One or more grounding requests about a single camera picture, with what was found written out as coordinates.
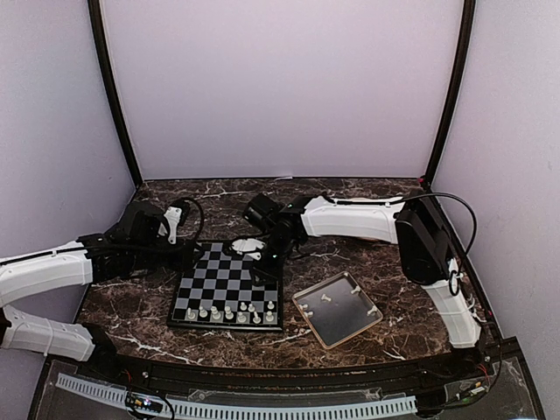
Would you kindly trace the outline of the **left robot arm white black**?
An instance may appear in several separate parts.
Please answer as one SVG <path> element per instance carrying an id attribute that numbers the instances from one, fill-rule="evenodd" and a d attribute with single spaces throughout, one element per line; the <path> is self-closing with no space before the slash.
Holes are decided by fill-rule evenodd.
<path id="1" fill-rule="evenodd" d="M 105 382 L 123 375 L 123 361 L 98 325 L 68 324 L 20 311 L 14 302 L 75 285 L 167 269 L 190 270 L 200 258 L 197 238 L 181 239 L 192 198 L 173 201 L 165 210 L 150 202 L 126 206 L 106 232 L 88 234 L 64 245 L 1 261 L 1 347 L 58 355 L 88 362 Z"/>

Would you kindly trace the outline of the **white bishop chess piece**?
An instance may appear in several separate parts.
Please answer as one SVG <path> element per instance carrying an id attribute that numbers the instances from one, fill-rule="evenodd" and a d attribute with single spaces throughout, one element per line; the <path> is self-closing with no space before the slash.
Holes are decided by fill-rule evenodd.
<path id="1" fill-rule="evenodd" d="M 237 313 L 237 322 L 239 324 L 245 324 L 247 322 L 247 316 L 243 311 Z"/>

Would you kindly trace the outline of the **black grey chessboard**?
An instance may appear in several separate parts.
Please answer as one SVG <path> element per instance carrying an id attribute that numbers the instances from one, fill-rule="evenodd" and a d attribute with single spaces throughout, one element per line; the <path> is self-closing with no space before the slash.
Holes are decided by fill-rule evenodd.
<path id="1" fill-rule="evenodd" d="M 193 269 L 186 272 L 178 281 L 171 300 L 167 325 L 177 328 L 228 329 L 245 332 L 280 333 L 283 329 L 283 293 L 278 284 L 254 286 L 249 270 L 254 259 L 248 255 L 227 255 L 223 252 L 224 241 L 203 241 L 199 244 L 202 255 Z M 269 310 L 269 301 L 275 308 Z M 245 324 L 237 322 L 240 304 L 253 304 L 259 312 L 262 322 L 253 322 L 253 312 L 244 311 L 247 316 Z M 207 319 L 199 318 L 199 308 L 203 306 L 208 312 Z M 216 306 L 220 319 L 213 320 L 211 307 Z M 230 306 L 234 314 L 231 320 L 225 319 L 224 308 Z M 196 319 L 186 319 L 187 309 L 192 308 Z M 275 321 L 267 324 L 264 315 L 272 311 Z"/>

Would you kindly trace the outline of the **white queen chess piece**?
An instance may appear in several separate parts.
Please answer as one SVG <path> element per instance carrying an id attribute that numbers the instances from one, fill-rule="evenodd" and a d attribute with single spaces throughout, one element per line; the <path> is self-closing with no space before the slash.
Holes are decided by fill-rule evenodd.
<path id="1" fill-rule="evenodd" d="M 227 319 L 227 320 L 231 320 L 234 317 L 234 314 L 233 314 L 230 306 L 226 306 L 224 308 L 224 314 L 225 314 L 225 319 Z"/>

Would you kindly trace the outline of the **white king chess piece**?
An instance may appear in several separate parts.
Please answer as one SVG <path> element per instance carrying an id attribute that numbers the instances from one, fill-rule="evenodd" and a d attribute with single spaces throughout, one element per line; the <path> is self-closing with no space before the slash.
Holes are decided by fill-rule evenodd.
<path id="1" fill-rule="evenodd" d="M 221 314 L 218 311 L 216 306 L 211 307 L 211 313 L 212 313 L 212 319 L 213 320 L 219 320 L 221 318 Z"/>

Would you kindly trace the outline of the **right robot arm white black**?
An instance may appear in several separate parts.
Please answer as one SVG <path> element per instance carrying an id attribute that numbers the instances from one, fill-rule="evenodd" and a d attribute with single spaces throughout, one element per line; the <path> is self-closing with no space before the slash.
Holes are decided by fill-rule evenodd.
<path id="1" fill-rule="evenodd" d="M 474 347 L 480 341 L 482 321 L 462 291 L 462 266 L 452 252 L 450 236 L 432 197 L 420 193 L 340 199 L 321 194 L 298 196 L 281 205 L 260 193 L 242 216 L 260 229 L 262 238 L 242 237 L 231 248 L 254 259 L 252 281 L 262 285 L 279 282 L 285 261 L 311 237 L 351 237 L 396 245 L 402 273 L 427 292 L 444 322 L 451 347 L 459 349 L 447 359 L 447 373 L 464 380 L 480 365 L 480 353 Z"/>

